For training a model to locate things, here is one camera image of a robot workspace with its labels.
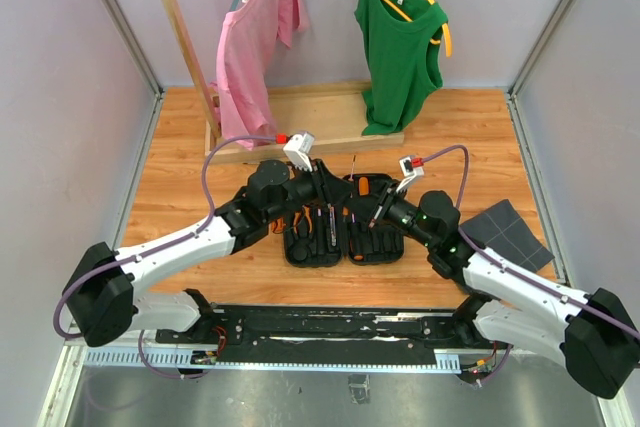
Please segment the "black plastic tool case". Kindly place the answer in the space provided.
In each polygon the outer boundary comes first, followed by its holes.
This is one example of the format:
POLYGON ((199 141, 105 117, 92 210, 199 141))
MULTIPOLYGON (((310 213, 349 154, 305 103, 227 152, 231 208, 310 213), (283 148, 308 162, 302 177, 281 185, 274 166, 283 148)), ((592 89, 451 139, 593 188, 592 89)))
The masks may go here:
POLYGON ((271 231, 282 236, 285 260, 293 267, 333 267, 344 259, 359 266, 382 265, 395 263, 404 256, 404 237, 396 229, 379 224, 369 228, 347 208, 338 210, 335 206, 337 245, 331 249, 327 242, 327 207, 305 207, 309 209, 312 221, 312 232, 308 238, 298 237, 293 231, 296 212, 271 224, 271 231), (360 262, 354 261, 350 252, 349 224, 352 217, 364 231, 364 260, 360 262))

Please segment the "small orange screwdriver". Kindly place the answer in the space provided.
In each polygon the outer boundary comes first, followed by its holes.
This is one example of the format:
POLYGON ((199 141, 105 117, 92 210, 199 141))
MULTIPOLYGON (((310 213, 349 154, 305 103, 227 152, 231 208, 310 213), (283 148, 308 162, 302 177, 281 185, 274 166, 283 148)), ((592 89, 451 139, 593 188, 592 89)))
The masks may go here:
POLYGON ((355 186, 358 197, 365 197, 371 194, 370 179, 367 176, 360 176, 355 182, 355 186))

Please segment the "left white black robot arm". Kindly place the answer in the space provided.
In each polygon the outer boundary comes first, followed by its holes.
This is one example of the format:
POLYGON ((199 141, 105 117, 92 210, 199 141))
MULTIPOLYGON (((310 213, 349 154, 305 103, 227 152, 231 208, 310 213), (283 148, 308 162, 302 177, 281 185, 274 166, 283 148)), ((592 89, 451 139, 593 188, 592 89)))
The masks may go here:
POLYGON ((60 301, 71 313, 78 337, 90 347, 101 347, 131 330, 171 329, 195 343, 207 340, 214 318, 195 295, 151 302, 147 291, 196 264, 256 244, 271 223, 288 214, 345 201, 351 184, 321 160, 311 165, 304 171, 278 160, 263 161, 231 200, 186 228, 120 251, 104 242, 89 247, 60 301))

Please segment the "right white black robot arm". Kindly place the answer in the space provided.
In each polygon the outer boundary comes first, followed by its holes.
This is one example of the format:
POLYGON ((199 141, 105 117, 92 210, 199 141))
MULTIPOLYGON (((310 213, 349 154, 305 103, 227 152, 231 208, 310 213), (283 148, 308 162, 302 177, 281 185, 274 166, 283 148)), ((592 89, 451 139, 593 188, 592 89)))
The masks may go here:
POLYGON ((370 225, 386 224, 423 245, 443 278, 469 289, 471 312, 453 322, 455 339, 474 347, 486 339, 543 356, 583 389, 611 400, 639 365, 639 331, 620 298, 552 282, 469 237, 443 191, 418 204, 394 187, 354 195, 348 207, 370 225))

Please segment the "orange handled pliers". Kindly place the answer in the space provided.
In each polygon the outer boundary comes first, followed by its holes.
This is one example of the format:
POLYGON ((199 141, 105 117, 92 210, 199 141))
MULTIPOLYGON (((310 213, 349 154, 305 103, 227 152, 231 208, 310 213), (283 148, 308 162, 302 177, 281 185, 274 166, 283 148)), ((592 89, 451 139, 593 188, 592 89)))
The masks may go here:
POLYGON ((312 232, 312 221, 307 207, 295 213, 293 231, 298 237, 308 238, 310 236, 312 232))

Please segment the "slim black orange screwdriver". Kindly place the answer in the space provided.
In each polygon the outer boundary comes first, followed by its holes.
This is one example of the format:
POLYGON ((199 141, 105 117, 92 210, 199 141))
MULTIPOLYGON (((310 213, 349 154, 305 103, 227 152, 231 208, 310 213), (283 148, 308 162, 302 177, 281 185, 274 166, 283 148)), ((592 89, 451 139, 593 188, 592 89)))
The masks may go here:
POLYGON ((356 157, 357 156, 355 154, 352 157, 351 170, 350 170, 350 175, 349 175, 349 181, 350 182, 354 182, 356 157))

